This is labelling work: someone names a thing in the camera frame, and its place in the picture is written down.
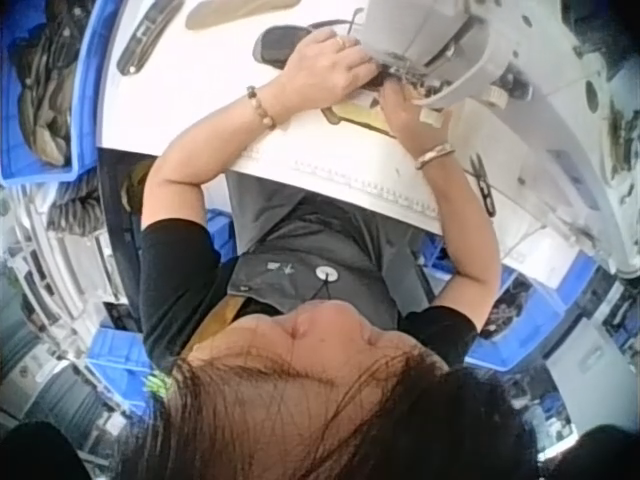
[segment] white sewing machine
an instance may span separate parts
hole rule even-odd
[[[122,77],[118,56],[150,3],[129,0],[112,38],[99,146],[160,155],[277,74],[252,58],[264,30],[355,20],[350,31],[425,107],[455,107],[453,143],[468,171],[472,155],[484,159],[506,264],[552,288],[579,250],[622,277],[640,274],[640,59],[608,68],[565,27],[560,2],[303,0],[191,32],[185,17],[197,1],[187,0],[144,70]],[[440,231],[431,192],[395,140],[320,112],[266,137],[234,168]]]

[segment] worker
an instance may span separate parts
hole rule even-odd
[[[339,103],[379,70],[357,40],[318,30],[273,81],[197,122],[154,164],[141,320],[171,382],[117,478],[538,478],[534,436],[502,387],[463,368],[501,266],[448,145],[449,120],[421,123],[398,82],[380,90],[435,195],[457,270],[421,311],[401,314],[410,302],[385,279],[411,253],[411,227],[230,170],[274,127]],[[224,264],[202,191],[222,174],[240,252]]]

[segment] ring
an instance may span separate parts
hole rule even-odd
[[[347,42],[345,42],[342,37],[336,37],[336,40],[340,44],[340,51],[347,49]]]

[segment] dark hair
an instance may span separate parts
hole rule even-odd
[[[296,472],[280,478],[538,478],[535,435],[497,380],[481,380],[466,368],[435,374],[423,355],[402,361],[397,380],[369,418],[337,445],[327,448],[321,435]],[[133,430],[114,478],[256,478],[238,428],[225,421],[237,416],[225,391],[230,381],[290,378],[272,370],[180,365],[174,394]],[[363,377],[345,396],[324,432],[366,382]]]

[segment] bracelet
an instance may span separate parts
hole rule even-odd
[[[267,112],[262,106],[260,97],[258,97],[258,92],[256,92],[256,87],[247,87],[247,97],[249,98],[249,101],[251,101],[251,105],[253,105],[253,109],[260,117],[260,120],[262,120],[263,125],[271,131],[275,130],[278,125],[273,117],[269,115],[269,112]]]
[[[455,148],[453,148],[450,143],[443,143],[442,145],[438,145],[436,148],[429,150],[427,153],[418,158],[418,160],[416,160],[416,170],[422,170],[435,159],[444,157],[445,155],[449,155],[450,153],[454,153],[455,151]]]

